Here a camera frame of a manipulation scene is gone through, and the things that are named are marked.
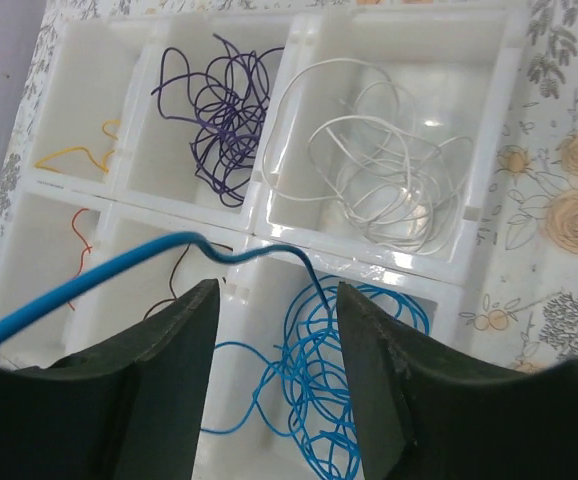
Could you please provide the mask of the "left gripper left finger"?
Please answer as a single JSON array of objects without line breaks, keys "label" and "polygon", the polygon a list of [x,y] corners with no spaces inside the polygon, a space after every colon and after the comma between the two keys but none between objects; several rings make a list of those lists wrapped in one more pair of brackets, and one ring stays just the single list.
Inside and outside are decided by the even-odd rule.
[{"label": "left gripper left finger", "polygon": [[0,479],[188,479],[220,310],[215,279],[48,368],[0,368]]}]

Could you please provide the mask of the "white compartment tray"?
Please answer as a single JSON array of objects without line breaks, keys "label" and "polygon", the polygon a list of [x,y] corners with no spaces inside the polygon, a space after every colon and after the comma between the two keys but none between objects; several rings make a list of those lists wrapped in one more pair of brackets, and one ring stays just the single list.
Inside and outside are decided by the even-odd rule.
[{"label": "white compartment tray", "polygon": [[[409,294],[455,330],[528,8],[474,1],[70,19],[0,214],[0,318],[78,266],[196,230],[240,251],[303,248],[340,280]],[[255,159],[222,205],[195,174],[188,68],[263,62]]]}]

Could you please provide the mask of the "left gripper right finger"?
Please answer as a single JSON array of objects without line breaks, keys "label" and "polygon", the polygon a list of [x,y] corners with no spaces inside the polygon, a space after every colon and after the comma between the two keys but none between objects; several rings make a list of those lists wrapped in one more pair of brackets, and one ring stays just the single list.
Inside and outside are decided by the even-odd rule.
[{"label": "left gripper right finger", "polygon": [[578,479],[578,359],[498,367],[392,319],[353,286],[337,321],[368,479]]}]

